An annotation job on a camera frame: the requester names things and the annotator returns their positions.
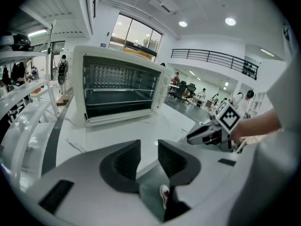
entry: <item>ceiling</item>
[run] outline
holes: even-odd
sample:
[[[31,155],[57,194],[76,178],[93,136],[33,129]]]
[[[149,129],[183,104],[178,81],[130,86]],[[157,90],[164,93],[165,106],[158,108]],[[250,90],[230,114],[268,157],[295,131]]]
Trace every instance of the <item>ceiling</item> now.
[[[225,83],[228,82],[229,84],[227,86],[226,91],[229,93],[232,93],[235,90],[237,80],[234,80],[233,78],[228,78],[223,74],[216,73],[210,70],[205,70],[202,68],[193,67],[193,66],[178,65],[178,64],[170,64],[170,65],[188,76],[191,76],[193,78],[199,77],[202,81],[218,86],[220,89],[223,89],[225,87]]]
[[[42,18],[46,23],[52,24],[56,20],[53,34],[74,34],[77,37],[85,36],[82,30],[82,21],[75,9],[79,6],[78,0],[26,0],[23,5],[33,14]],[[47,29],[45,25],[33,19],[21,9],[11,19],[8,29],[14,32],[29,34],[41,29]],[[33,41],[36,38],[48,37],[47,33],[31,37]]]
[[[142,9],[179,36],[222,34],[244,39],[282,57],[284,54],[284,18],[270,0],[172,0],[180,10],[169,15],[150,5],[149,0],[119,1]],[[227,17],[234,18],[237,24],[228,26]],[[180,27],[179,21],[186,21],[188,26]]]

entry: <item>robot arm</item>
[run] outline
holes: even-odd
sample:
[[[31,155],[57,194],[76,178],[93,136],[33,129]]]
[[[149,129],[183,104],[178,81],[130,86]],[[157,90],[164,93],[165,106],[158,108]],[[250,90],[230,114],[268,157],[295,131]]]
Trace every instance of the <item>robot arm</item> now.
[[[213,144],[222,151],[232,151],[230,134],[240,119],[235,108],[223,101],[208,123],[187,135],[187,142],[192,145]]]

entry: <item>backpack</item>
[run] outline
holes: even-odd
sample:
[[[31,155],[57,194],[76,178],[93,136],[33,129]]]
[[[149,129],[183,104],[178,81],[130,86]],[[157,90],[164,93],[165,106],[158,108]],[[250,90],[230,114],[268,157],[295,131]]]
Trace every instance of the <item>backpack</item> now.
[[[61,64],[59,65],[58,67],[58,73],[63,73],[65,74],[65,70],[66,70],[66,65],[65,65],[65,62],[61,62]]]

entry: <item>sneaker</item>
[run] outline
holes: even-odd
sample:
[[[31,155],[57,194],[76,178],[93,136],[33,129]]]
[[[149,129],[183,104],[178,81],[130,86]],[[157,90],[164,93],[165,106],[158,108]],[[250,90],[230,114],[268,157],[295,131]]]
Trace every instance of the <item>sneaker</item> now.
[[[168,196],[169,196],[169,188],[166,185],[161,185],[159,191],[160,191],[160,196],[163,199],[163,208],[166,209]]]

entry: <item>recessed light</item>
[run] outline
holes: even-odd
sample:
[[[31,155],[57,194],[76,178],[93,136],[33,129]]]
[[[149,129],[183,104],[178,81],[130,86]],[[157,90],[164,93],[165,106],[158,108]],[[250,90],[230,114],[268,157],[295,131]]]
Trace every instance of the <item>recessed light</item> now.
[[[182,26],[182,27],[186,27],[186,26],[187,26],[187,23],[184,22],[184,21],[180,21],[180,22],[179,22],[179,25]]]
[[[269,53],[268,51],[265,51],[264,49],[260,49],[262,52],[265,52],[266,54],[268,54],[268,55],[271,55],[272,57],[274,57],[274,55],[273,54],[271,54],[271,53]]]
[[[31,37],[31,36],[38,35],[38,34],[44,33],[44,32],[47,32],[47,31],[45,29],[43,29],[43,30],[39,30],[39,31],[36,31],[36,32],[32,32],[32,33],[28,34],[27,36]]]
[[[230,25],[230,26],[234,26],[236,24],[236,21],[234,20],[234,18],[231,18],[231,17],[227,17],[225,22],[227,25]]]

